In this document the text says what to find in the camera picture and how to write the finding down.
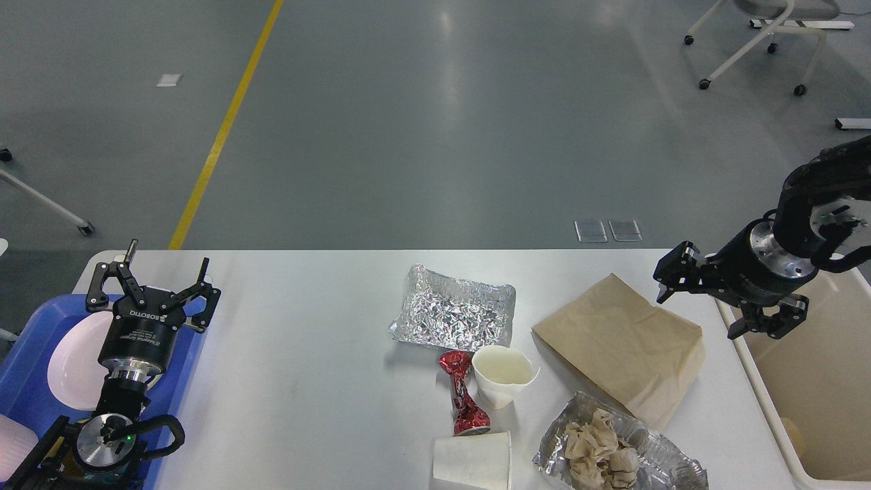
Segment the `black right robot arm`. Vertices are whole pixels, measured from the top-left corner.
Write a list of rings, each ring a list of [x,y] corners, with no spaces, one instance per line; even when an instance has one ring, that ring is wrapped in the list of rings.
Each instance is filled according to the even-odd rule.
[[[798,289],[821,271],[843,273],[869,260],[870,140],[819,152],[784,181],[777,208],[751,221],[722,249],[701,257],[679,243],[659,260],[657,303],[675,292],[707,294],[742,316],[728,338],[780,339],[808,316]]]

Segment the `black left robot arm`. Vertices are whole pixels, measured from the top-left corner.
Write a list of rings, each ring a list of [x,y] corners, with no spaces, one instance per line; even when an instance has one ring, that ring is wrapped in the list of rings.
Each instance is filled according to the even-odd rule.
[[[208,258],[182,291],[140,285],[131,273],[136,250],[133,240],[121,259],[96,264],[85,295],[91,316],[111,317],[97,353],[106,375],[95,407],[83,421],[59,416],[6,478],[6,488],[139,489],[144,463],[183,446],[186,432],[176,416],[144,416],[148,384],[166,375],[184,328],[203,333],[210,326],[221,292],[208,278]]]

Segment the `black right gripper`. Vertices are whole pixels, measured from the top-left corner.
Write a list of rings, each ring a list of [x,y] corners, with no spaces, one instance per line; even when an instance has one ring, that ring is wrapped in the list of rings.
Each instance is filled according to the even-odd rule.
[[[781,339],[808,316],[809,298],[792,294],[817,276],[808,258],[786,251],[774,235],[772,221],[753,221],[710,257],[701,257],[693,242],[678,243],[656,264],[657,303],[677,292],[706,294],[740,307],[741,319],[731,323],[727,338],[748,332]],[[763,307],[777,304],[774,316]]]

